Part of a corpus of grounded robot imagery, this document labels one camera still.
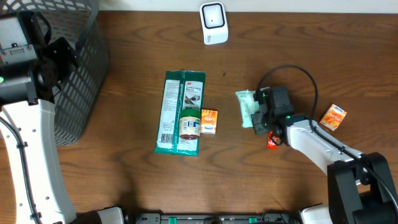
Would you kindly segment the mint green wipes packet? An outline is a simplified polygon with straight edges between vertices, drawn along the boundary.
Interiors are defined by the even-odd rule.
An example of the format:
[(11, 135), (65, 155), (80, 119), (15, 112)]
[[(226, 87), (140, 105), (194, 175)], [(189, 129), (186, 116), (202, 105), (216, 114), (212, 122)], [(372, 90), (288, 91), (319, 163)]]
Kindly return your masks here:
[(267, 89), (268, 87), (261, 88), (261, 96), (263, 97), (264, 104), (259, 104), (258, 101), (254, 100), (254, 97), (257, 96), (256, 90), (244, 90), (244, 91), (237, 91), (235, 95), (238, 97), (239, 105), (241, 109), (241, 116), (242, 116), (242, 127), (243, 128), (252, 128), (252, 114), (257, 112), (263, 112), (264, 115), (269, 111), (269, 105), (267, 102)]

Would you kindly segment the red snack bar wrapper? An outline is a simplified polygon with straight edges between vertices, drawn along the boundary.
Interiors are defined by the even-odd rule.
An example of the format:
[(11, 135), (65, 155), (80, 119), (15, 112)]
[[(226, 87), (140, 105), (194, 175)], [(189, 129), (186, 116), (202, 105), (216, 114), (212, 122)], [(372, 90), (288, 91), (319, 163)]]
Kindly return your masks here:
[(272, 132), (268, 133), (267, 148), (277, 150), (279, 138), (274, 136)]

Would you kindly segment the orange tissue pack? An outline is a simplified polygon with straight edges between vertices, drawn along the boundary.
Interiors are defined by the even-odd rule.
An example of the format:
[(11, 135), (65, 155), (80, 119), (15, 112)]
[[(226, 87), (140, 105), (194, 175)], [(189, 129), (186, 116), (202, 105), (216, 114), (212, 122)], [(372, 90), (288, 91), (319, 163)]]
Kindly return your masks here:
[(345, 110), (335, 104), (332, 104), (320, 120), (320, 124), (332, 131), (335, 131), (346, 115), (347, 112)]
[(202, 110), (201, 111), (201, 133), (202, 134), (216, 134), (218, 120), (217, 110)]

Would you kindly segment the green lid glass jar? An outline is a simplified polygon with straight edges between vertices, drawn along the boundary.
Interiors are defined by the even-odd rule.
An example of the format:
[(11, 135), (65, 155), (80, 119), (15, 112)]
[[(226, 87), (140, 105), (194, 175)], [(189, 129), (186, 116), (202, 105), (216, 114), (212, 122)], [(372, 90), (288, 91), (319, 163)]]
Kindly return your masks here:
[(200, 137), (201, 113), (196, 109), (184, 109), (180, 113), (179, 136), (185, 140), (195, 140)]

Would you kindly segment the green 3M gloves package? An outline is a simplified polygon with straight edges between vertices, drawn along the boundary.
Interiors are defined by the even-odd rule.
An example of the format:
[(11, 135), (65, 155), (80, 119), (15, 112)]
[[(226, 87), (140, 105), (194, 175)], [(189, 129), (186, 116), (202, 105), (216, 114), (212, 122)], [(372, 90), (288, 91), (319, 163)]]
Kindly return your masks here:
[(198, 156), (199, 138), (195, 140), (180, 138), (179, 122), (180, 113), (184, 109), (196, 109), (201, 113), (205, 79), (205, 72), (189, 70), (166, 72), (155, 153)]

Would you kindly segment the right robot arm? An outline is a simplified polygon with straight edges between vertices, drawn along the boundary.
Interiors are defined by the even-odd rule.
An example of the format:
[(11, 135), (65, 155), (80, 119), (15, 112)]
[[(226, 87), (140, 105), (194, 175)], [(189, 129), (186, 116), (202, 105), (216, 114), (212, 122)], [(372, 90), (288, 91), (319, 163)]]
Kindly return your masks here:
[(397, 223), (397, 193), (384, 156), (353, 149), (296, 114), (284, 87), (262, 88), (253, 97), (255, 133), (301, 152), (327, 176), (328, 203), (303, 209), (302, 223)]

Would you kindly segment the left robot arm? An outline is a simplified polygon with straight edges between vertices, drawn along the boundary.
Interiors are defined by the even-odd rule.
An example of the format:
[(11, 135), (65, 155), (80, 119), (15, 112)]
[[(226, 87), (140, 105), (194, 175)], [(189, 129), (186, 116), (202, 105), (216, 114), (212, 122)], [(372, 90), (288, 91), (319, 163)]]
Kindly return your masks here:
[(55, 143), (53, 89), (78, 59), (63, 37), (43, 32), (34, 11), (1, 16), (1, 134), (16, 196), (18, 223), (127, 223), (119, 206), (77, 214), (63, 182)]

